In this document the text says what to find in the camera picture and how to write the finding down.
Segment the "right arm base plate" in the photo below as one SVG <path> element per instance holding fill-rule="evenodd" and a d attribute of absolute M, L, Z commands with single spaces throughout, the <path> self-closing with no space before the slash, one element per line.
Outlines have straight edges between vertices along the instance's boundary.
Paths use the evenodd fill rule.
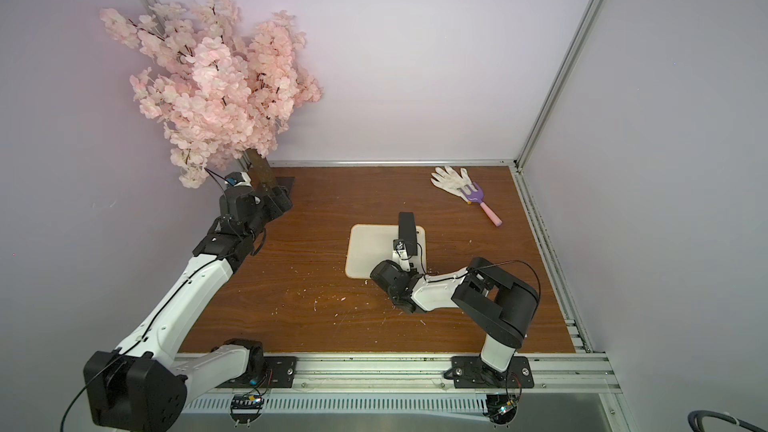
<path fill-rule="evenodd" d="M 532 389 L 535 386 L 528 358 L 518 355 L 511 358 L 502 372 L 485 364 L 480 356 L 453 356 L 443 378 L 459 389 Z"/>

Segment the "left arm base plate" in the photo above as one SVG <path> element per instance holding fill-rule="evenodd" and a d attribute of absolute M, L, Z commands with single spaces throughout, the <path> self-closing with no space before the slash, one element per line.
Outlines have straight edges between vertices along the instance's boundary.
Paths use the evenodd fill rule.
<path fill-rule="evenodd" d="M 257 371 L 246 371 L 239 377 L 224 382 L 222 388 L 290 389 L 293 387 L 297 356 L 268 355 Z"/>

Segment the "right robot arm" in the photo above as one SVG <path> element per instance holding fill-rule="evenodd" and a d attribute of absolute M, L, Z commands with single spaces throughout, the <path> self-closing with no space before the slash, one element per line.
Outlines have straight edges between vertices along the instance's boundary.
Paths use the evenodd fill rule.
<path fill-rule="evenodd" d="M 539 308 L 540 286 L 531 286 L 500 264 L 476 257 L 456 272 L 428 275 L 380 262 L 370 278 L 402 311 L 415 314 L 459 309 L 485 333 L 480 360 L 485 369 L 505 372 L 523 345 Z"/>

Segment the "black cleaver knife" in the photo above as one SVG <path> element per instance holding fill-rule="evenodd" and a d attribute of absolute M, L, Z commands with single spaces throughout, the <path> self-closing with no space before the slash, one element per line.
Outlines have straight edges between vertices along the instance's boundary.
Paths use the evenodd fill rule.
<path fill-rule="evenodd" d="M 413 244 L 418 254 L 418 237 L 413 212 L 400 212 L 398 215 L 398 239 L 406 240 Z"/>

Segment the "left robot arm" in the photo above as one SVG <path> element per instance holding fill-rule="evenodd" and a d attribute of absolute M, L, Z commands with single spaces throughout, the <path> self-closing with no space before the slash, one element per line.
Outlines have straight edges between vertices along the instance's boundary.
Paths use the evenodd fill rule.
<path fill-rule="evenodd" d="M 291 180 L 254 186 L 233 174 L 225 181 L 219 215 L 175 284 L 113 350 L 97 351 L 86 362 L 81 392 L 95 425 L 167 431 L 186 405 L 217 386 L 238 378 L 263 382 L 263 346 L 250 339 L 231 339 L 184 365 L 175 362 L 211 299 L 261 251 L 267 225 L 293 206 Z"/>

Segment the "white cutting board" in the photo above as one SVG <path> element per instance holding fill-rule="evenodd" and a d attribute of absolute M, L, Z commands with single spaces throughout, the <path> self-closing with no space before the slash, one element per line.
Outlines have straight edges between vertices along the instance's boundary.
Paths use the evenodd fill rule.
<path fill-rule="evenodd" d="M 367 280 L 380 262 L 398 261 L 393 244 L 399 238 L 398 225 L 354 225 L 350 230 L 345 275 L 350 279 Z"/>

